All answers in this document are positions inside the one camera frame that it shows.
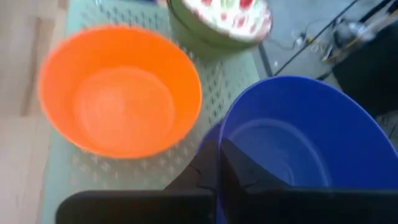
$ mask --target perforated mat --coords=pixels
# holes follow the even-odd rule
[[[171,39],[167,10],[134,1],[71,0],[66,33],[110,22],[152,29]],[[194,61],[202,84],[203,105],[195,127],[176,146],[138,160],[108,159],[85,153],[53,130],[41,223],[53,223],[58,205],[69,195],[83,190],[163,189],[192,160],[202,137],[225,115],[234,99],[259,79],[250,52],[204,61],[180,47]]]

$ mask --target orange bowl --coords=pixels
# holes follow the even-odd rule
[[[140,158],[166,150],[192,128],[201,86],[190,59],[155,32],[102,27],[74,35],[42,65],[42,109],[83,150]]]

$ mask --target container lid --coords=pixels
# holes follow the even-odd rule
[[[264,0],[182,0],[212,29],[245,42],[260,41],[271,30],[272,18]]]

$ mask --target wooden surface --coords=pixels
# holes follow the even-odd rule
[[[0,223],[38,223],[50,125],[36,80],[63,38],[66,0],[0,1]]]

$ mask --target bowl rim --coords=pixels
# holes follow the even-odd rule
[[[183,3],[183,5],[192,14],[193,8],[190,5],[187,4],[187,0],[179,0],[179,1],[181,1]],[[271,22],[271,26],[270,26],[269,30],[264,35],[260,35],[260,36],[255,35],[254,37],[243,37],[243,36],[228,34],[229,38],[231,38],[233,40],[241,41],[241,42],[244,42],[244,43],[251,43],[251,42],[257,43],[257,42],[263,41],[264,39],[266,39],[269,36],[269,34],[271,33],[271,30],[272,30],[273,24],[274,24],[273,23],[274,18],[272,16],[272,10],[269,8],[269,3],[266,0],[258,0],[258,1],[264,1],[265,4],[266,4],[266,9],[269,12],[269,17],[270,17],[269,20]],[[206,19],[202,19],[201,17],[199,17],[198,19],[199,19],[199,21],[204,23],[206,26],[208,26],[210,29],[222,34],[222,32],[220,32],[220,28],[217,25],[214,25],[212,22],[210,22],[210,21],[208,21]]]
[[[48,67],[50,65],[50,61],[51,58],[53,58],[54,56],[60,54],[60,52],[65,49],[70,42],[73,42],[74,40],[76,40],[77,38],[83,36],[83,35],[87,35],[89,33],[93,33],[93,32],[98,32],[101,30],[109,30],[109,29],[113,29],[113,30],[136,30],[139,32],[146,32],[149,33],[151,35],[155,35],[158,38],[161,38],[163,41],[166,41],[167,43],[173,45],[176,49],[178,49],[182,55],[185,57],[185,59],[187,59],[187,61],[190,62],[190,66],[193,68],[193,71],[195,72],[195,79],[197,80],[198,85],[198,90],[199,90],[199,102],[198,102],[198,107],[196,109],[195,115],[194,115],[194,119],[191,120],[191,122],[187,125],[186,130],[184,130],[184,132],[181,132],[180,135],[178,136],[178,138],[176,138],[175,140],[173,140],[170,144],[167,144],[167,146],[165,147],[159,147],[161,149],[157,150],[157,151],[152,151],[150,153],[147,153],[143,156],[137,156],[136,153],[130,153],[130,154],[124,154],[124,155],[115,155],[115,154],[108,154],[108,153],[103,153],[101,151],[98,151],[96,149],[92,149],[92,148],[88,148],[84,145],[82,145],[81,143],[77,142],[76,140],[74,140],[73,138],[70,137],[69,134],[64,133],[63,131],[61,131],[60,127],[58,126],[58,124],[55,122],[53,116],[50,114],[49,109],[47,108],[47,105],[44,103],[44,80],[45,80],[45,73],[43,73],[43,71],[48,70]],[[194,127],[197,119],[199,118],[199,114],[201,111],[201,105],[202,105],[202,101],[203,101],[203,95],[202,95],[202,87],[201,87],[201,81],[199,78],[199,73],[196,70],[195,65],[193,64],[193,62],[189,59],[189,57],[186,55],[186,53],[181,50],[175,43],[173,43],[171,40],[167,39],[166,37],[164,37],[163,35],[154,32],[152,30],[149,29],[144,29],[141,28],[139,26],[127,26],[127,25],[103,25],[103,26],[97,26],[97,27],[89,27],[87,29],[84,30],[80,30],[72,35],[69,35],[69,37],[63,41],[61,41],[53,50],[50,51],[49,54],[46,55],[46,57],[43,60],[42,65],[40,66],[40,72],[39,72],[39,80],[37,82],[37,95],[38,95],[38,99],[39,99],[39,103],[40,103],[40,108],[42,109],[45,117],[50,121],[51,125],[53,126],[53,128],[60,134],[62,135],[68,142],[74,144],[76,147],[79,147],[81,150],[86,151],[86,152],[90,152],[93,154],[96,154],[98,156],[104,156],[104,157],[108,157],[108,158],[113,158],[113,159],[143,159],[143,158],[147,158],[150,156],[154,156],[158,153],[164,152],[167,149],[169,149],[170,147],[174,146],[176,143],[178,143],[179,141],[181,141],[190,131],[191,129]]]

